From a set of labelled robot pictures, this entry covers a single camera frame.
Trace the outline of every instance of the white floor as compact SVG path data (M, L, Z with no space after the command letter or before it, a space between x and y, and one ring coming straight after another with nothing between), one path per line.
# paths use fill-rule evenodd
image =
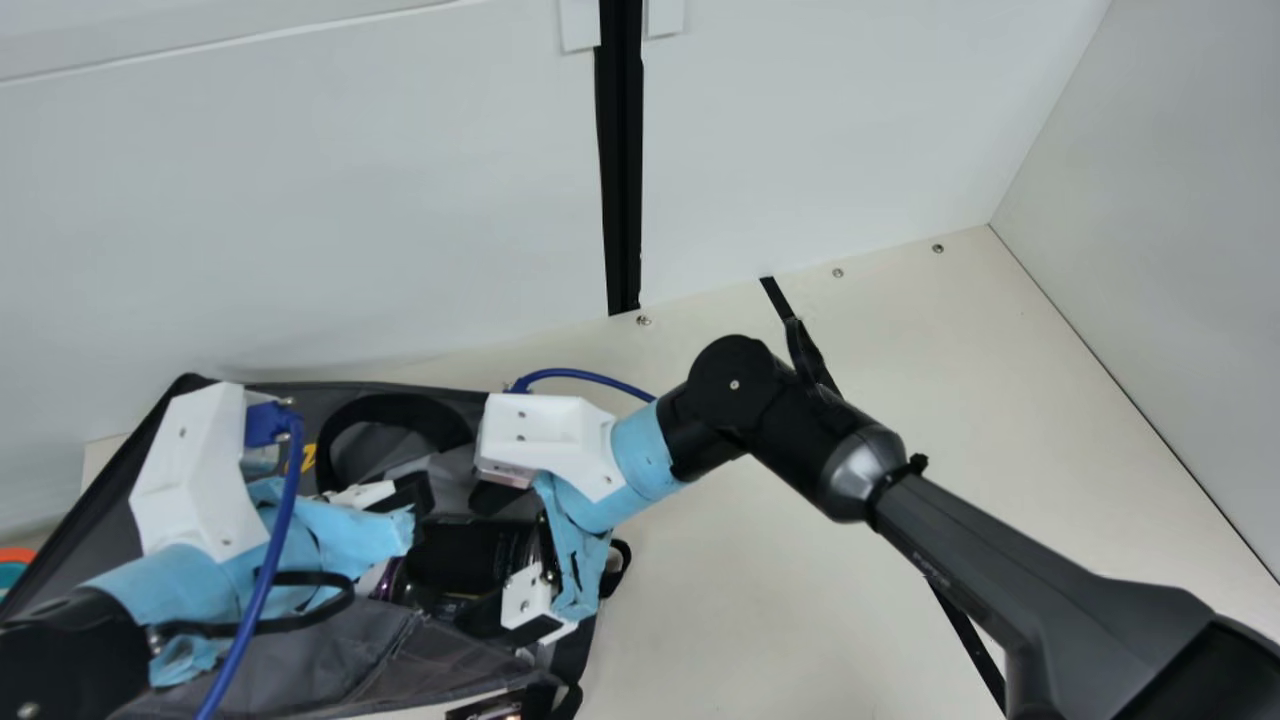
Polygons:
M988 228L780 283L845 396L928 454L934 482L1093 570L1187 587L1280 638L1280 587ZM786 356L755 283L645 314L646 327L618 316L369 377L497 391L570 365L660 393L723 334ZM567 382L539 389L635 406ZM635 564L602 614L585 720L1000 716L911 565L751 460L618 534Z

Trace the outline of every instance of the white wall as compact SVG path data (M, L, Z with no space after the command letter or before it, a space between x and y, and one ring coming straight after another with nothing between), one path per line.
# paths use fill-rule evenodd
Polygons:
M183 370L605 313L590 54L490 0L0 83L0 533Z
M645 59L654 302L986 224L1110 0L689 0Z
M993 222L1272 571L1277 74L1274 0L1115 0Z
M4 0L0 79L470 0Z

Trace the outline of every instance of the orange object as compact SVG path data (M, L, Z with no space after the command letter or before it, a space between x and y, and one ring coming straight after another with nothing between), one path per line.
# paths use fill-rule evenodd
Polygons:
M22 562L23 565L31 565L31 561L35 559L35 550L27 550L26 547L0 547L0 562Z

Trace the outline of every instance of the bag strap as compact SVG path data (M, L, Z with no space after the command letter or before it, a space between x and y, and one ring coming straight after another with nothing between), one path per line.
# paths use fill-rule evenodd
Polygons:
M631 566L631 546L620 539L609 541L609 547L622 555L622 566L605 571L600 580L600 597L611 597L617 592L623 575ZM582 707L582 674L591 655L591 641L595 639L595 615L579 623L577 629L556 641L556 655L552 656L550 673L561 679L568 692L556 705L558 685L530 685L525 696L525 717L527 720L573 720Z
M340 573L325 573L320 570L280 570L275 574L271 587L316 587L338 588L338 594L324 601L315 610L294 618L274 618L259 620L253 630L255 635L269 635L273 633L291 633L312 625L319 625L343 610L351 607L356 601L356 585L351 578ZM204 635L206 638L233 638L239 629L239 623L197 623L193 620L172 620L152 628L152 632L161 638L175 635Z
M360 423L376 423L417 433L438 451L475 442L471 427L456 410L438 400L411 393L380 393L357 397L329 416L316 438L316 487L342 492L352 480L340 478L333 464L333 443Z

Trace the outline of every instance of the black vertical rail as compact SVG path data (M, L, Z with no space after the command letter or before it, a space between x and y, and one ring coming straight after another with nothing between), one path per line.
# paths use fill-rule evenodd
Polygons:
M640 307L641 6L641 0L600 0L600 46L595 49L595 127L609 315Z

